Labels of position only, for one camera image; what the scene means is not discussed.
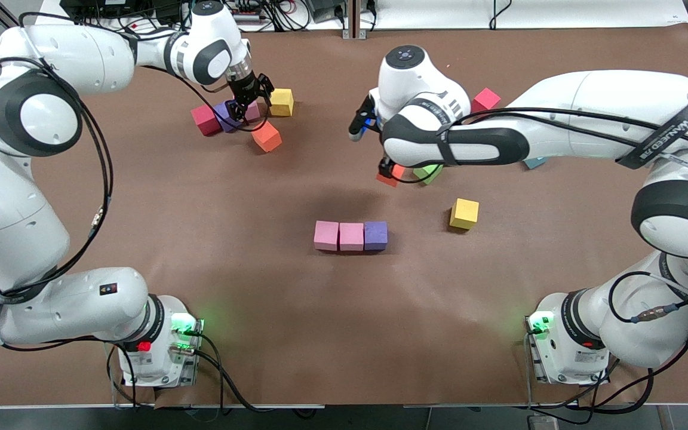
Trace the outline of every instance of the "brown tabletop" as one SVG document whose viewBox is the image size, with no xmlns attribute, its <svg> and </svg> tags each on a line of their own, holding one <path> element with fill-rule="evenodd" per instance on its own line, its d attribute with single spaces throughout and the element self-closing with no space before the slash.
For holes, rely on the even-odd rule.
<svg viewBox="0 0 688 430">
<path fill-rule="evenodd" d="M 374 179 L 375 135 L 350 142 L 349 121 L 398 44 L 426 48 L 470 95 L 489 87 L 509 103 L 576 70 L 688 75 L 688 27 L 250 38 L 256 70 L 294 90 L 294 117 L 271 120 L 284 139 L 275 152 L 260 153 L 247 133 L 200 136 L 189 114 L 199 100 L 163 73 L 137 70 L 128 89 L 87 97 L 116 191 L 76 271 L 131 266 L 150 292 L 182 299 L 252 403 L 523 403 L 523 316 L 546 294 L 600 285 L 649 253 L 629 223 L 646 171 L 552 158 L 534 171 L 445 169 L 432 185 L 394 189 Z M 101 198 L 87 138 L 34 163 L 74 248 Z M 456 198 L 480 202 L 467 234 L 447 230 Z M 389 249 L 319 253 L 315 220 L 386 220 Z M 203 363 L 199 384 L 156 404 L 217 403 L 213 375 Z M 576 392 L 535 390 L 540 402 Z M 652 401 L 688 402 L 688 354 L 658 378 Z M 98 403 L 110 394 L 96 343 L 0 348 L 0 406 Z"/>
</svg>

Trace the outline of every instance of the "gray floor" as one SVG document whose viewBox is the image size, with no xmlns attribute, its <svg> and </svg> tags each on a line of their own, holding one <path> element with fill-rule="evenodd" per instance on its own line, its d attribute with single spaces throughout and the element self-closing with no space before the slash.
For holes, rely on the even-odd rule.
<svg viewBox="0 0 688 430">
<path fill-rule="evenodd" d="M 596 416 L 592 422 L 581 426 L 586 430 L 688 430 L 688 406 L 663 407 L 669 412 L 667 428 L 661 427 L 658 408 L 645 406 L 635 413 L 624 416 Z M 467 408 L 433 408 L 429 429 L 433 430 L 525 430 L 529 411 L 506 407 L 489 407 L 481 411 Z M 579 413 L 563 413 L 563 416 L 580 419 Z M 144 408 L 139 411 L 115 411 L 109 408 L 77 409 L 14 409 L 0 410 L 0 430 L 99 430 L 123 428 L 123 430 L 170 430 L 188 428 L 206 430 L 249 430 L 272 428 L 273 430 L 339 430 L 357 428 L 425 430 L 427 408 L 402 408 L 401 406 L 331 406 L 317 411 L 313 419 L 298 419 L 290 410 L 271 413 L 249 413 L 235 410 L 229 416 L 216 416 L 213 409 L 191 411 L 158 410 Z M 560 424 L 562 429 L 578 428 Z"/>
</svg>

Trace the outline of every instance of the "white robotic arm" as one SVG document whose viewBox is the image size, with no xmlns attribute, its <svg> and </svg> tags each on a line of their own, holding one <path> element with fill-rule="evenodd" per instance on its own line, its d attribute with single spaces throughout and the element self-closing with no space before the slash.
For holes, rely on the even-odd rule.
<svg viewBox="0 0 688 430">
<path fill-rule="evenodd" d="M 406 51 L 409 58 L 401 54 Z M 423 82 L 426 76 L 432 82 Z M 651 166 L 631 223 L 656 250 L 604 285 L 550 294 L 528 321 L 537 333 L 537 367 L 551 383 L 593 383 L 607 367 L 607 351 L 642 367 L 668 360 L 688 337 L 688 78 L 568 73 L 544 79 L 468 125 L 459 121 L 467 104 L 458 112 L 454 100 L 468 102 L 423 49 L 398 47 L 385 57 L 379 88 L 358 110 L 350 138 L 377 131 L 385 151 L 379 168 L 388 176 L 394 164 L 492 165 L 555 156 Z"/>
<path fill-rule="evenodd" d="M 70 149 L 91 128 L 79 94 L 123 89 L 137 65 L 202 85 L 226 76 L 235 95 L 231 116 L 242 119 L 246 106 L 272 87 L 254 75 L 248 42 L 229 10 L 200 2 L 189 32 L 162 28 L 155 36 L 72 24 L 11 28 L 0 37 L 0 65 L 0 344 L 92 334 L 128 351 L 137 385 L 192 384 L 196 360 L 188 349 L 199 338 L 183 332 L 201 329 L 201 321 L 175 297 L 148 294 L 134 269 L 66 274 L 76 257 L 57 269 L 69 235 L 36 187 L 30 163 Z M 106 184 L 85 247 L 107 213 L 109 194 Z M 121 365 L 131 384 L 132 369 L 126 360 Z"/>
</svg>

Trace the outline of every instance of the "cube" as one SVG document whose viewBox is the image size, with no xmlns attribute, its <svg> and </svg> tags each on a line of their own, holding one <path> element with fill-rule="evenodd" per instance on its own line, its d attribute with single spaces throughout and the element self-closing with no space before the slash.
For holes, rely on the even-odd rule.
<svg viewBox="0 0 688 430">
<path fill-rule="evenodd" d="M 251 102 L 251 104 L 246 107 L 245 117 L 246 121 L 253 121 L 262 117 L 262 114 L 259 113 L 259 105 L 257 105 L 256 100 Z"/>
<path fill-rule="evenodd" d="M 380 182 L 386 183 L 386 185 L 389 185 L 390 187 L 395 187 L 397 188 L 397 184 L 399 183 L 399 180 L 395 179 L 398 177 L 399 179 L 402 179 L 402 175 L 405 173 L 405 168 L 403 166 L 400 166 L 399 164 L 394 164 L 394 167 L 392 168 L 392 176 L 393 177 L 385 177 L 382 176 L 382 174 L 376 174 L 376 180 L 379 180 Z"/>
<path fill-rule="evenodd" d="M 527 164 L 527 168 L 532 170 L 541 164 L 546 163 L 546 160 L 548 160 L 548 157 L 530 158 L 529 160 L 524 160 L 524 163 Z"/>
<path fill-rule="evenodd" d="M 230 118 L 230 112 L 229 109 L 227 109 L 227 102 L 222 102 L 214 106 L 214 110 L 219 115 L 217 118 L 219 121 L 219 126 L 225 131 L 225 133 L 233 133 L 233 131 L 235 131 L 235 127 L 241 126 L 242 122 Z"/>
<path fill-rule="evenodd" d="M 450 212 L 450 225 L 459 229 L 470 229 L 477 223 L 480 203 L 467 199 L 456 199 Z"/>
<path fill-rule="evenodd" d="M 389 236 L 386 221 L 368 221 L 365 223 L 365 232 L 366 251 L 386 250 Z"/>
<path fill-rule="evenodd" d="M 222 126 L 219 125 L 218 120 L 214 116 L 213 110 L 211 110 L 211 106 L 198 106 L 196 109 L 191 110 L 191 115 L 193 115 L 193 120 L 203 136 L 210 136 L 222 129 Z"/>
<path fill-rule="evenodd" d="M 265 122 L 258 130 L 252 131 L 251 136 L 264 152 L 270 152 L 283 143 L 281 133 L 270 122 Z"/>
<path fill-rule="evenodd" d="M 492 109 L 499 101 L 500 97 L 489 88 L 481 90 L 472 100 L 472 112 Z"/>
<path fill-rule="evenodd" d="M 413 174 L 416 175 L 417 179 L 422 179 L 425 177 L 423 182 L 426 183 L 426 185 L 429 185 L 429 183 L 431 183 L 432 180 L 434 180 L 435 177 L 440 174 L 442 167 L 442 164 L 433 164 L 431 166 L 424 166 L 423 168 L 415 168 L 413 169 Z"/>
<path fill-rule="evenodd" d="M 339 223 L 317 221 L 315 223 L 315 248 L 322 251 L 339 249 Z"/>
<path fill-rule="evenodd" d="M 276 88 L 270 95 L 270 114 L 273 116 L 290 116 L 294 113 L 294 94 L 286 88 Z"/>
<path fill-rule="evenodd" d="M 365 226 L 363 223 L 339 224 L 339 250 L 361 251 L 365 247 Z"/>
</svg>

